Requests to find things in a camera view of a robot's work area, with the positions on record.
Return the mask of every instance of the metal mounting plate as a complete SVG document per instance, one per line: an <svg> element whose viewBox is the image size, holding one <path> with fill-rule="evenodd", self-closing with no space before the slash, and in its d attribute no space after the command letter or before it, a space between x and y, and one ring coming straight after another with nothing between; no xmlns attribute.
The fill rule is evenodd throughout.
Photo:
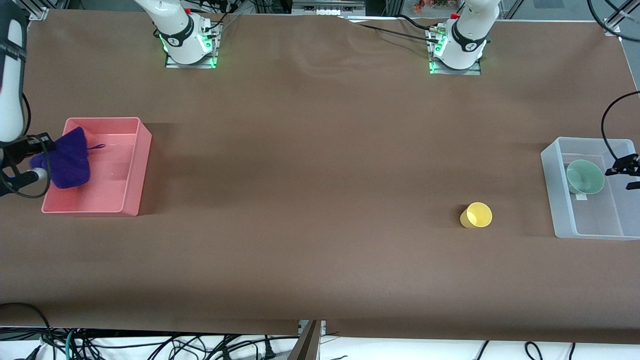
<svg viewBox="0 0 640 360"><path fill-rule="evenodd" d="M223 24L215 25L210 32L205 35L214 35L211 38L212 50L209 54L206 54L200 61L192 64L181 64L175 62L169 54L166 55L164 60L164 67L167 69L215 69L218 66L218 52L220 51L220 39Z"/></svg>

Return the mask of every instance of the black cable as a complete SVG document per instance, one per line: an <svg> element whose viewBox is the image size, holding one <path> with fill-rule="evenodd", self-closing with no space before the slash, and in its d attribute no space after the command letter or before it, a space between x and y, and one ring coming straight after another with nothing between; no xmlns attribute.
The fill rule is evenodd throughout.
<svg viewBox="0 0 640 360"><path fill-rule="evenodd" d="M255 6L261 6L261 7L262 7L262 11L264 11L265 13L267 12L267 9L268 9L268 8L272 8L272 7L274 7L274 6L276 5L276 4L266 4L266 3L264 3L264 4L258 4L258 3L256 3L256 2L255 2L255 1L253 1L253 0L249 0L249 2L250 2L251 4L254 4Z"/></svg>
<svg viewBox="0 0 640 360"><path fill-rule="evenodd" d="M24 132L22 135L27 135L29 132L29 128L31 127L31 106L29 105L29 101L27 100L27 96L22 93L22 101L24 101L24 105L27 108L27 126L24 128Z"/></svg>
<svg viewBox="0 0 640 360"><path fill-rule="evenodd" d="M39 199L43 197L47 193L47 191L49 191L49 187L51 186L51 160L49 159L49 151L47 150L47 146L44 144L44 141L42 141L42 139L40 139L35 135L27 135L27 138L37 140L40 143L40 146L42 147L42 152L44 153L44 159L47 164L47 168L46 168L47 184L45 185L44 190L42 190L42 192L39 193L38 195L27 195L25 193L21 193L18 190L14 190L11 184L9 184L7 180L4 178L4 174L0 174L0 180L2 180L2 184L4 185L5 188L7 188L10 192L14 193L15 195L18 195L19 197L23 197L26 199ZM15 302L15 303L9 303L9 304L24 304L24 303Z"/></svg>
<svg viewBox="0 0 640 360"><path fill-rule="evenodd" d="M575 343L571 343L571 350L569 350L568 360L573 360L573 351L575 350Z"/></svg>
<svg viewBox="0 0 640 360"><path fill-rule="evenodd" d="M10 341L10 340L26 340L32 337L33 334L20 334L16 336L9 336L8 338L2 338L0 341Z"/></svg>
<svg viewBox="0 0 640 360"><path fill-rule="evenodd" d="M278 336L278 337L275 337L275 338L269 338L268 340L284 340L284 339L298 339L298 337L297 336ZM239 349L244 348L244 347L249 347L249 346L251 346L253 344L256 344L256 343L263 343L265 341L267 341L267 339L260 339L260 340L254 340L254 341L242 341L240 343L231 345L227 349L227 353L231 353L233 351L239 350ZM222 359L223 356L224 356L224 354L216 357L214 360L220 360L220 359Z"/></svg>
<svg viewBox="0 0 640 360"><path fill-rule="evenodd" d="M216 347L213 348L213 350L211 351L211 353L205 357L204 360L210 360L213 355L215 355L217 352L222 351L224 349L227 348L227 345L231 342L234 341L235 339L238 339L240 337L240 335L225 335L225 337L222 339L221 342L219 342Z"/></svg>
<svg viewBox="0 0 640 360"><path fill-rule="evenodd" d="M196 341L198 338L199 338L199 336L195 336L193 339L191 339L191 340L189 340L189 341L187 341L187 342L185 342L185 343L182 343L181 341L177 341L177 342L178 342L178 343L180 343L180 345L181 345L181 346L179 346L179 347L176 347L176 346L175 346L175 342L174 342L174 341L172 341L173 349L172 349L172 350L171 350L171 352L169 353L169 355L170 355L170 356L169 356L169 360L175 360L175 356L176 356L176 355L177 355L181 350L184 350L184 351L186 351L186 352L189 352L189 353L193 354L193 355L196 357L196 360L199 360L200 358L198 357L198 354L194 353L194 352L193 352L193 351L191 351L191 350L186 349L186 347L187 347L190 343L192 343L192 342Z"/></svg>
<svg viewBox="0 0 640 360"><path fill-rule="evenodd" d="M97 348L94 348L94 346L91 343L91 340L89 339L83 340L83 349L85 347L89 350L89 353L91 353L93 360L106 360L102 357L102 354L100 354L100 350L98 350Z"/></svg>
<svg viewBox="0 0 640 360"><path fill-rule="evenodd" d="M61 332L61 330L52 329L54 339L64 341L66 335L62 332L57 335L57 332ZM45 335L51 337L47 329L39 329L37 327L5 327L0 329L0 334L20 334L19 336Z"/></svg>
<svg viewBox="0 0 640 360"><path fill-rule="evenodd" d="M529 352L529 345L533 345L533 347L536 348L536 351L538 351L538 359L531 356L531 353ZM524 343L524 352L527 353L527 356L529 356L529 359L531 360L542 360L542 353L540 352L540 348L533 341L527 341L526 343Z"/></svg>
<svg viewBox="0 0 640 360"><path fill-rule="evenodd" d="M163 343L148 343L148 344L135 344L135 345L121 345L121 346L107 346L107 345L93 345L93 347L99 348L134 348L134 347L152 347L158 346Z"/></svg>
<svg viewBox="0 0 640 360"><path fill-rule="evenodd" d="M609 113L609 110L611 110L611 108L618 103L618 101L633 96L635 94L640 94L640 91L634 91L634 92L630 92L628 94L622 95L621 97L613 100L612 103L609 104L609 106L607 107L607 109L604 111L604 113L602 114L602 121L600 122L600 131L602 132L602 139L604 140L604 144L607 146L607 149L609 150L609 152L611 153L611 156L613 156L613 158L615 160L618 160L618 157L613 153L613 149L611 148L611 145L609 145L609 140L607 139L607 135L605 135L604 133L604 120L607 118L607 114Z"/></svg>
<svg viewBox="0 0 640 360"><path fill-rule="evenodd" d="M593 20L596 20L598 25L600 25L603 29L607 30L608 32L612 33L613 35L616 35L617 37L622 38L624 40L628 40L628 41L632 41L632 42L640 42L640 38L630 37L628 35L617 33L615 30L613 30L607 24L605 24L603 20L600 20L600 18L598 17L598 14L596 13L596 10L593 8L593 3L591 2L591 0L587 0L587 6L589 7L589 12L591 13L591 16L593 17ZM614 6L614 10L616 10L617 12L620 12L620 9L615 7L615 6Z"/></svg>
<svg viewBox="0 0 640 360"><path fill-rule="evenodd" d="M167 346L167 344L169 344L170 342L172 342L173 340L175 340L178 336L172 336L169 339L167 339L166 341L162 342L147 358L147 360L154 360L158 354L160 354L160 351L162 351L162 349Z"/></svg>
<svg viewBox="0 0 640 360"><path fill-rule="evenodd" d="M339 338L340 338L340 336L338 336L338 337L336 337L336 338L333 338L333 339L329 339L329 340L327 340L327 341L323 341L323 342L321 342L321 343L320 343L320 345L324 345L324 344L326 344L326 343L330 343L330 342L332 342L332 341L338 340Z"/></svg>
<svg viewBox="0 0 640 360"><path fill-rule="evenodd" d="M205 32L207 32L207 31L210 31L210 30L215 29L215 28L216 28L216 26L218 26L218 25L220 25L220 24L222 23L222 20L224 20L224 19L225 19L225 17L227 17L227 15L228 15L228 14L229 14L229 13L225 13L224 15L222 15L222 17L220 18L220 20L218 20L218 22L217 22L217 23L213 24L212 26L210 26L210 27L208 27L208 28L204 28L204 31L205 31Z"/></svg>
<svg viewBox="0 0 640 360"><path fill-rule="evenodd" d="M194 0L184 0L184 1L186 1L187 3L194 4L194 5L198 5L201 9L206 10L206 8L204 7L204 6L205 6L204 2L203 2L203 3L202 3L202 5L201 5L199 2L197 3L197 2L196 2L196 1L194 1ZM208 3L208 2L207 2L207 4L209 5L209 8L210 8L212 11L216 11L216 9L213 7L213 5L212 5L211 3Z"/></svg>
<svg viewBox="0 0 640 360"><path fill-rule="evenodd" d="M397 31L393 31L393 30L389 30L389 29L377 28L376 26L365 25L365 24L361 24L359 22L357 24L360 25L360 26L364 26L365 28L374 29L374 30L380 30L380 31L384 31L384 32L390 33L390 34L400 35L402 37L414 38L414 39L417 39L417 40L422 40L422 41L426 41L426 42L432 42L434 44L436 44L438 42L436 39L433 39L433 38L417 37L415 35L399 33Z"/></svg>
<svg viewBox="0 0 640 360"><path fill-rule="evenodd" d="M620 9L611 0L604 0L604 2L607 3L607 5L609 5L613 10L616 10L616 15L620 13Z"/></svg>
<svg viewBox="0 0 640 360"><path fill-rule="evenodd" d="M205 356L206 356L206 355L207 355L207 353L208 353L210 350L207 350L207 345L204 343L204 341L202 341L202 338L200 338L201 336L202 336L202 335L198 335L198 336L196 336L196 340L198 340L198 341L200 342L200 344L202 345L202 348L199 348L199 347L197 347L197 346L195 346L195 345L190 344L190 341L189 341L189 342L187 342L187 341L182 341L182 340L180 340L180 339L176 339L176 340L175 340L175 342L180 343L180 344L183 344L183 345L184 345L184 346L186 346L186 347L190 347L190 348L192 348L192 349L195 349L195 350L201 351L201 352L203 352L203 353L205 354Z"/></svg>
<svg viewBox="0 0 640 360"><path fill-rule="evenodd" d="M82 355L84 356L85 359L88 359L87 355L86 355L86 345L85 345L85 341L83 340L83 344L82 344Z"/></svg>
<svg viewBox="0 0 640 360"><path fill-rule="evenodd" d="M271 347L269 336L265 335L264 336L264 360L271 360L274 357L276 357L276 354L273 352L273 348Z"/></svg>
<svg viewBox="0 0 640 360"><path fill-rule="evenodd" d="M49 321L47 320L47 317L44 316L44 314L42 313L42 311L40 311L39 308L37 308L35 305L27 304L26 302L5 302L4 304L0 304L0 309L3 308L3 307L10 307L10 306L26 307L26 308L31 309L31 310L35 311L36 313L38 313L38 316L42 319L42 322L47 327L47 332L49 333L49 336L51 337L51 341L53 342L55 340L55 337L53 336L53 332L51 331L51 325L49 325ZM56 353L57 353L57 351L54 349L53 350L53 360L56 360Z"/></svg>
<svg viewBox="0 0 640 360"><path fill-rule="evenodd" d="M520 9L520 7L522 6L522 4L524 4L524 1L520 1L518 4L516 4L516 5L518 5L518 6L517 6L515 9L513 9L513 8L512 8L512 9L510 9L510 10L509 10L509 13L511 14L511 16L509 16L509 15L508 15L506 18L507 18L507 19L509 19L509 20L511 20L511 19L516 15L516 12L518 12L518 10L519 10L519 9Z"/></svg>
<svg viewBox="0 0 640 360"><path fill-rule="evenodd" d="M416 28L423 29L423 30L428 30L429 29L429 26L422 26L422 25L418 24L417 22L413 21L412 18L410 18L409 16L407 16L405 14L399 13L395 17L400 17L400 18L402 18L404 20L407 20L408 22L411 23L411 25L415 26Z"/></svg>
<svg viewBox="0 0 640 360"><path fill-rule="evenodd" d="M482 344L482 347L480 347L480 351L478 352L478 356L476 356L476 360L480 360L480 358L482 358L482 354L484 353L487 345L489 345L489 340L485 340Z"/></svg>

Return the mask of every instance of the clear plastic bin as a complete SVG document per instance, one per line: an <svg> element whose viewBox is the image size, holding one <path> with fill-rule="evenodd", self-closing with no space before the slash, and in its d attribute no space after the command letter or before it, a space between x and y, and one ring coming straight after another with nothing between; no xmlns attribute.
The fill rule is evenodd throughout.
<svg viewBox="0 0 640 360"><path fill-rule="evenodd" d="M631 140L610 139L609 143L618 157L636 152ZM572 161L589 160L602 172L613 165L614 159L601 138L560 137L541 156L557 237L640 239L640 190L625 189L627 183L640 180L637 177L606 176L602 191L586 195L584 200L569 192L566 167Z"/></svg>
<svg viewBox="0 0 640 360"><path fill-rule="evenodd" d="M151 133L137 117L71 118L63 135L81 127L89 150L91 178L76 188L51 184L43 213L73 217L134 217L140 208Z"/></svg>

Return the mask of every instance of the green cable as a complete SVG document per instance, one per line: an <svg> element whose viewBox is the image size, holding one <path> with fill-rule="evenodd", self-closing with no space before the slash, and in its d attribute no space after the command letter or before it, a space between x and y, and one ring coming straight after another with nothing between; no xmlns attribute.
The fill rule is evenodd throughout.
<svg viewBox="0 0 640 360"><path fill-rule="evenodd" d="M71 360L71 355L69 354L69 348L71 347L71 336L73 334L74 334L73 330L69 331L69 334L67 335L67 340L65 341L65 355L67 357L67 360Z"/></svg>

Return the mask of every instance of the white floor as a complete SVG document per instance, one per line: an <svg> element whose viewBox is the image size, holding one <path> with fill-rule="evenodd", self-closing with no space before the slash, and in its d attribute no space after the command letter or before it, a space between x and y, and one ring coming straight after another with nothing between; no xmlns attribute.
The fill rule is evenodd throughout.
<svg viewBox="0 0 640 360"><path fill-rule="evenodd" d="M243 336L236 340L258 340L263 336ZM97 339L96 345L121 346L142 343L159 343L167 338L118 338ZM207 348L212 348L221 336L206 336L202 338ZM273 350L276 353L286 352L293 348L296 340L274 340ZM320 346L319 360L474 360L478 354L482 341L444 341L444 340L397 340L397 339L366 339L366 338L335 338L324 337ZM0 360L23 359L40 344L37 340L29 341L0 341ZM199 342L192 343L200 347ZM544 360L568 359L569 343L537 343ZM138 347L128 349L102 349L101 354L106 360L146 360L157 346ZM156 357L165 360L170 356L171 346ZM256 348L245 347L231 353L233 360L254 360ZM264 355L264 345L259 344L259 352ZM58 351L58 359L65 355ZM195 356L188 352L179 352L175 360L194 360ZM37 360L52 359L51 347L45 346L40 350ZM482 360L518 360L527 359L522 341L491 341L487 346ZM638 360L640 359L640 345L608 345L583 344L575 347L573 360Z"/></svg>

